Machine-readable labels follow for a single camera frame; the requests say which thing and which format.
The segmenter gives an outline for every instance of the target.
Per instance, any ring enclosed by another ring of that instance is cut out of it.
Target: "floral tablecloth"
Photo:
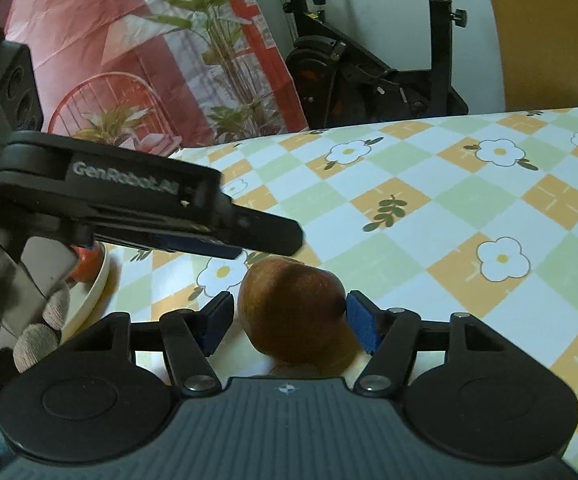
[[[475,314],[578,394],[578,108],[353,126],[173,156],[222,171],[240,205],[298,220],[306,234],[298,258],[334,272],[347,290],[423,319]],[[200,308],[221,290],[237,294],[265,257],[111,254],[98,315],[125,310],[135,321]],[[138,362],[163,373],[159,355]],[[366,362],[359,353],[347,380]],[[223,379],[274,367],[237,320],[211,363]],[[578,430],[565,457],[578,468]]]

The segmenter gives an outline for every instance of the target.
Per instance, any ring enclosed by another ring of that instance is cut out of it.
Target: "metal bolt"
[[[391,381],[384,375],[367,375],[360,379],[360,387],[368,392],[381,392],[391,386]]]
[[[192,375],[185,381],[185,388],[192,392],[206,392],[215,385],[215,379],[209,375]]]

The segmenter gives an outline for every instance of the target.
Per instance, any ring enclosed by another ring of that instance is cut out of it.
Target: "gray gripper base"
[[[69,442],[69,436],[57,435]],[[387,400],[342,379],[234,378],[183,403],[140,450],[91,466],[16,459],[0,480],[578,480],[557,458],[516,467],[467,463],[424,443]]]

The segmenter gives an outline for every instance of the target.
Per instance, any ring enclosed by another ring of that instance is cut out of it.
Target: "brown door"
[[[578,106],[578,0],[491,0],[508,110]]]

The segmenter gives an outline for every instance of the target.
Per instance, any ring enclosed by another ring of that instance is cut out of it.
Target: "tomato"
[[[78,264],[69,275],[69,279],[80,283],[96,281],[104,259],[102,245],[99,242],[95,242],[93,249],[74,246],[72,246],[72,249],[78,254]]]

